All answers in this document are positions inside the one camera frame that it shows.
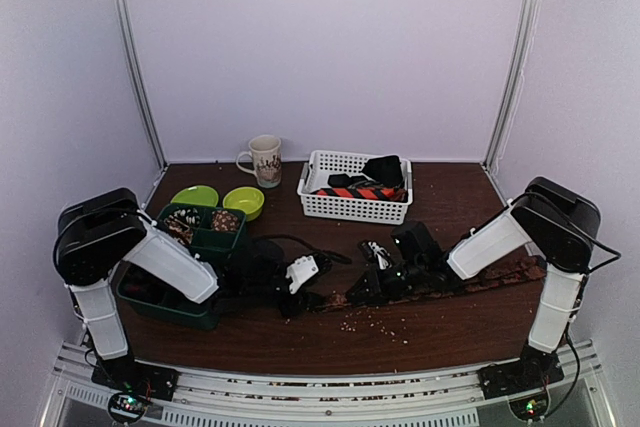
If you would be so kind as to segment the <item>dark red patterned tie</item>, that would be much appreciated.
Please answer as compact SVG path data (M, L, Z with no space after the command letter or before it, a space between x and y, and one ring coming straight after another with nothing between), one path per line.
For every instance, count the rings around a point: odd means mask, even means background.
M345 293L320 296L320 306L314 313L334 312L364 306L385 306L416 301L435 301L452 297L462 297L488 290L501 289L518 284L535 282L545 277L544 263L539 256L525 256L517 260L499 262L468 279L461 280L453 274L447 274L449 284L442 291L416 289L404 297L384 297L381 293L379 305L350 305Z

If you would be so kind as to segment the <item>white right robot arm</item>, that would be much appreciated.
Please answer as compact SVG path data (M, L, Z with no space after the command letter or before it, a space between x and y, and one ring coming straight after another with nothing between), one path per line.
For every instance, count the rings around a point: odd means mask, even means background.
M486 268L513 251L532 245L533 264L543 268L545 284L539 306L512 377L519 387L535 387L551 371L553 356L570 320L579 309L596 248L620 253L597 239L601 214L594 203L545 178L537 177L523 194L456 245L445 250L426 225L409 220L391 237L401 254L395 263L374 243L360 245L368 268L347 291L352 305L383 305L417 290L438 294L461 292L477 285Z

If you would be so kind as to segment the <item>orange navy striped tie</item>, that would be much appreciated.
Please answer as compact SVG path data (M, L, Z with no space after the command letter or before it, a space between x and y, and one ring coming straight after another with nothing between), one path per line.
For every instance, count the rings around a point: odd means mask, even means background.
M370 201L405 202L407 191L396 188L321 188L312 195Z

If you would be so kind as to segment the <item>green compartment tray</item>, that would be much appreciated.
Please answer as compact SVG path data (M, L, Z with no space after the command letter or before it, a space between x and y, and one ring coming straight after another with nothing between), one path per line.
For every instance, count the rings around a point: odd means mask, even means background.
M171 212L191 207L199 211L202 220L200 226L195 229L192 243L186 247L219 273L219 265L246 243L245 214L233 209L171 203L162 209L157 220L166 227L164 219ZM239 230L232 233L212 231L211 217L215 210L229 210L235 213L241 221ZM211 298L201 304L194 303L180 291L136 265L127 268L117 285L116 293L137 314L144 317L203 331L214 329L219 322L220 316L214 312Z

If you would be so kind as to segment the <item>rolled tie in tray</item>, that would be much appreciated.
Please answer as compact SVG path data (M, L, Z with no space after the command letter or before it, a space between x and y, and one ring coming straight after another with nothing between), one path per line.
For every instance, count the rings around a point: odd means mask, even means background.
M210 228L221 233L237 232L240 228L240 218L229 210L215 210L211 217Z

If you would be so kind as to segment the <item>lime green bowl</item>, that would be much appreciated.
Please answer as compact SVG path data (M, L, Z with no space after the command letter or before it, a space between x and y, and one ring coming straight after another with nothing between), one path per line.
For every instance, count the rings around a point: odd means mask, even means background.
M264 207L264 193L254 187L243 186L228 192L222 205L225 209L242 211L248 222L256 220L262 213Z

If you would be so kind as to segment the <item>white perforated plastic basket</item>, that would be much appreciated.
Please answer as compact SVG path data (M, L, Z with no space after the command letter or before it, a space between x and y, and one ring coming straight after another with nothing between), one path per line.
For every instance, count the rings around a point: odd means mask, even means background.
M359 175L373 154L315 150L303 166L297 194L308 217L358 221L388 225L401 224L413 202L413 172L409 160L400 158L407 191L405 202L370 201L312 195L321 188L331 188L328 178L334 174Z

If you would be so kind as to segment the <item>lime green plate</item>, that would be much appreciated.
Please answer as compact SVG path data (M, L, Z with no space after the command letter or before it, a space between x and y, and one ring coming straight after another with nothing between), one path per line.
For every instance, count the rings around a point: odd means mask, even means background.
M219 193L208 185L194 185L177 192L172 198L172 203L188 204L204 207L217 207Z

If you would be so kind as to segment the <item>cream patterned mug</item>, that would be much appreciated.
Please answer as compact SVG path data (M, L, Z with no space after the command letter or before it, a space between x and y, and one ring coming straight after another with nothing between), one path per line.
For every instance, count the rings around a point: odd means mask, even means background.
M261 188L275 188L282 178L281 144L281 139L277 136L257 136L249 141L247 151L236 156L235 164L240 171L254 176ZM244 157L250 159L251 168L241 165Z

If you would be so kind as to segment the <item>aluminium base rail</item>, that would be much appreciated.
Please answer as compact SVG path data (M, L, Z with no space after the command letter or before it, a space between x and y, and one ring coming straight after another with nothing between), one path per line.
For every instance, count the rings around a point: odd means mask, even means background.
M592 342L558 351L563 380L489 398L480 365L346 376L243 374L176 367L169 400L141 426L520 426L514 410L548 396L545 426L619 426Z

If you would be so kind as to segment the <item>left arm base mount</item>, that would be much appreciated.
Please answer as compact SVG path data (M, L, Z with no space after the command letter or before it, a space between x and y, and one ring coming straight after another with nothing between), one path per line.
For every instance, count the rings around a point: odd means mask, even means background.
M148 364L137 364L138 379L115 382L104 370L96 366L93 383L115 390L107 401L107 413L119 424L138 422L155 401L171 401L179 373L175 369Z

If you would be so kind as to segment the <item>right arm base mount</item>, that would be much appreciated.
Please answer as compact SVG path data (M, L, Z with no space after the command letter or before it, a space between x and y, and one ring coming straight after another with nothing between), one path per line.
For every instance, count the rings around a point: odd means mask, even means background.
M490 364L478 372L485 400L505 398L511 414L520 421L541 421L551 409L549 386L564 379L556 354Z

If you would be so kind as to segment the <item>right aluminium frame post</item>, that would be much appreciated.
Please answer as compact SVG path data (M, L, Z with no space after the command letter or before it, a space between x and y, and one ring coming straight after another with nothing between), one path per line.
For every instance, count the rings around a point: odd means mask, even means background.
M515 118L515 112L524 80L524 67L531 48L540 0L522 0L513 51L501 97L496 122L484 159L484 167L496 175L507 139Z

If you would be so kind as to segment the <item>aluminium frame post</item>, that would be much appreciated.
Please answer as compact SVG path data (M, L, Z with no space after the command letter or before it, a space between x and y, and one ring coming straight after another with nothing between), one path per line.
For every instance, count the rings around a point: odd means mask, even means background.
M137 53L134 32L127 0L113 0L124 48L125 62L129 74L134 100L141 116L143 130L151 147L155 162L160 170L167 166L164 150L151 112L144 84L141 64Z
M522 0L513 51L501 97L496 122L484 159L484 167L496 175L507 139L515 118L515 112L524 80L524 67L531 48L540 0Z

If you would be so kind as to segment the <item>left aluminium frame post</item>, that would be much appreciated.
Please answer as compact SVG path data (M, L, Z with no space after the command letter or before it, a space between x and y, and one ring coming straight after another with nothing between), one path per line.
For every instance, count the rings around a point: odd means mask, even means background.
M151 147L155 162L160 170L167 166L164 150L151 112L144 84L141 64L137 53L134 32L127 0L113 0L124 48L125 62L129 74L134 100L141 116L143 130Z

